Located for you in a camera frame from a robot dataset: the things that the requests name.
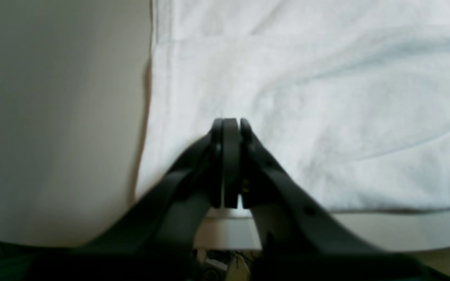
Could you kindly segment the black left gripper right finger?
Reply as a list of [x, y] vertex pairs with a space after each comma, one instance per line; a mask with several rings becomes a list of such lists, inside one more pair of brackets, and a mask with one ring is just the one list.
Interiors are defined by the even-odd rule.
[[252, 281], [450, 281], [419, 260], [358, 238], [299, 187], [240, 121], [243, 203], [262, 253]]

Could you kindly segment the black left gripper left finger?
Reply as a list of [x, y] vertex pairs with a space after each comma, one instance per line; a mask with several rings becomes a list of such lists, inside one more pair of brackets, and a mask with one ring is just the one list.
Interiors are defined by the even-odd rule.
[[240, 130], [216, 119], [114, 226], [68, 259], [74, 281], [197, 281], [198, 228], [211, 208], [237, 208]]

